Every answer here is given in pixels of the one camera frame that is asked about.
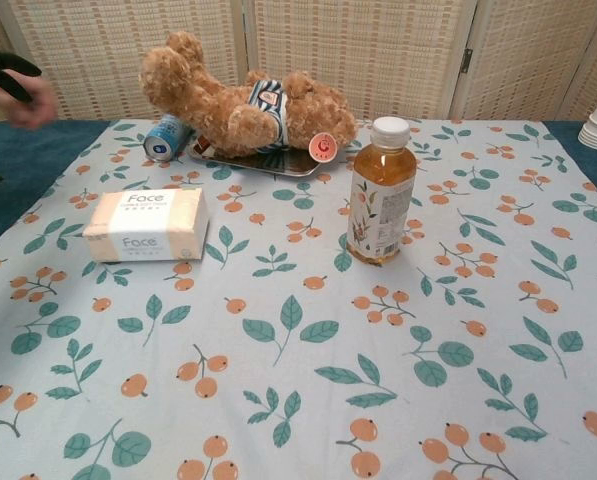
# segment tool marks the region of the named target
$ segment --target brown teddy bear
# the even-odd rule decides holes
[[[207,71],[200,41],[186,32],[147,53],[140,80],[153,105],[201,131],[225,157],[308,149],[320,132],[342,148],[356,135],[347,100],[336,89],[302,72],[281,85],[261,71],[249,72],[246,86],[227,87]]]

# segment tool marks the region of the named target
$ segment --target teal fabric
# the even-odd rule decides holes
[[[544,122],[551,134],[573,158],[582,172],[597,187],[597,150],[578,141],[583,122]]]
[[[107,125],[109,122],[64,120],[31,132],[0,123],[0,235]]]

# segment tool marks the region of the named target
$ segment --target metal tray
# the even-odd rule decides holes
[[[289,177],[306,177],[320,166],[320,163],[311,158],[306,150],[296,149],[279,150],[269,154],[258,153],[248,157],[224,158],[217,155],[214,148],[203,142],[202,138],[194,137],[190,139],[185,152],[196,160],[224,163]]]

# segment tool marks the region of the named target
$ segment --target blue can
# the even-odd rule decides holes
[[[165,114],[145,137],[145,153],[157,162],[168,162],[184,147],[191,131],[178,118]]]

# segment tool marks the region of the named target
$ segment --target tissue box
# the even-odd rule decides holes
[[[199,259],[208,223],[202,189],[105,193],[83,237],[98,262]]]

